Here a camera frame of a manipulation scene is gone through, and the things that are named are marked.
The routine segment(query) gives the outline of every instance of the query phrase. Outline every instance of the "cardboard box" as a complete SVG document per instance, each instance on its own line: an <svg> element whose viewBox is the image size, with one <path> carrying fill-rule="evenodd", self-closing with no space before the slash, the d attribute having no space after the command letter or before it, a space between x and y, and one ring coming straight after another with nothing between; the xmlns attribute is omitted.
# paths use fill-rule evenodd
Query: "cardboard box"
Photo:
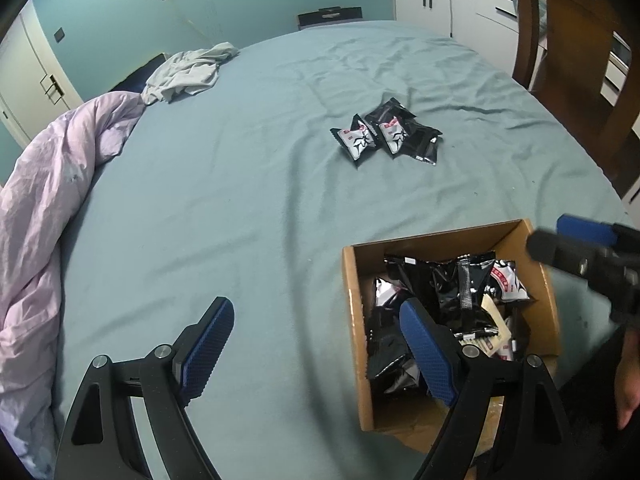
<svg viewBox="0 0 640 480"><path fill-rule="evenodd" d="M532 261L525 244L533 232L529 220L513 220L457 231L427 234L348 246L342 250L342 274L351 312L351 343L358 393L358 415L363 431L391 434L405 445L428 452L447 415L446 407L423 396L394 400L372 399L367 370L364 319L372 304L373 279L385 272L385 254L412 256L427 261L450 260L461 254L494 250L497 258L515 260L518 276L535 298L523 309L531 328L527 352L543 357L550 373L560 355L560 328L556 300L545 268ZM492 446L501 399L492 399L478 452Z"/></svg>

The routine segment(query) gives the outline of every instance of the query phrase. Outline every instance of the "human hand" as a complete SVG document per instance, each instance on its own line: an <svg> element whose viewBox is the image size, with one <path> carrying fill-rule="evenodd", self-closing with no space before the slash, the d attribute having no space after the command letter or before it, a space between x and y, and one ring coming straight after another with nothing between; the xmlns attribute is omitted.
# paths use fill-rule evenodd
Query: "human hand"
<svg viewBox="0 0 640 480"><path fill-rule="evenodd" d="M614 382L618 429L623 430L640 406L640 331L627 328Z"/></svg>

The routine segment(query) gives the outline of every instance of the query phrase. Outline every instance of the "light blue bedsheet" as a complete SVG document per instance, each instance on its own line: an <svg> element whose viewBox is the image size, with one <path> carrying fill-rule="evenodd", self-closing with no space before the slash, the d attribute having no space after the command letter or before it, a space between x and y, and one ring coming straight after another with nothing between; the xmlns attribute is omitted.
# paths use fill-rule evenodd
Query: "light blue bedsheet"
<svg viewBox="0 0 640 480"><path fill-rule="evenodd" d="M443 131L436 167L341 153L329 129L392 96ZM565 129L464 46L364 22L248 47L214 88L146 111L66 231L60 411L94 356L142 357L227 296L236 327L188 407L223 479L412 478L419 453L358 426L340 250L562 213L626 221ZM610 327L583 284L554 285L562 381Z"/></svg>

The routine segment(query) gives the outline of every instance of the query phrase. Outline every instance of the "white snack label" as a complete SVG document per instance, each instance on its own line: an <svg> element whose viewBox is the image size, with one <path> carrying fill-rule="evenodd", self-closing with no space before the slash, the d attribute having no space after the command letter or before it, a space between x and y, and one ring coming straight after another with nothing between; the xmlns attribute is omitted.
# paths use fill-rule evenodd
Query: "white snack label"
<svg viewBox="0 0 640 480"><path fill-rule="evenodd" d="M394 117L389 123L380 123L380 131L394 155L400 151L402 142L407 138L406 131L400 125L398 118Z"/></svg>
<svg viewBox="0 0 640 480"><path fill-rule="evenodd" d="M376 306L383 306L387 301L394 297L401 287L388 282L387 280L376 281Z"/></svg>
<svg viewBox="0 0 640 480"><path fill-rule="evenodd" d="M496 260L491 275L498 282L503 301L528 300L527 289L518 279L516 271L504 260Z"/></svg>
<svg viewBox="0 0 640 480"><path fill-rule="evenodd" d="M347 146L353 160L358 160L367 146L375 147L376 141L373 139L367 125L358 121L360 128L357 130L341 130L338 135Z"/></svg>

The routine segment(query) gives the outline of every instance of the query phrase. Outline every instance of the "white drawer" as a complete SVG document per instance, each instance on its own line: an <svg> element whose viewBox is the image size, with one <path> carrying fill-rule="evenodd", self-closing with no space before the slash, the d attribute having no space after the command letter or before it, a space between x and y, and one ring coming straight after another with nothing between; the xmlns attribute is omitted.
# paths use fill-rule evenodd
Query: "white drawer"
<svg viewBox="0 0 640 480"><path fill-rule="evenodd" d="M511 75L516 63L518 33L480 15L476 15L475 32L472 48L493 66Z"/></svg>
<svg viewBox="0 0 640 480"><path fill-rule="evenodd" d="M605 77L613 83L618 92L620 92L622 87L625 85L626 75L624 75L622 71L610 61L607 64L607 73L605 74Z"/></svg>
<svg viewBox="0 0 640 480"><path fill-rule="evenodd" d="M476 14L518 31L518 17L513 0L476 0Z"/></svg>

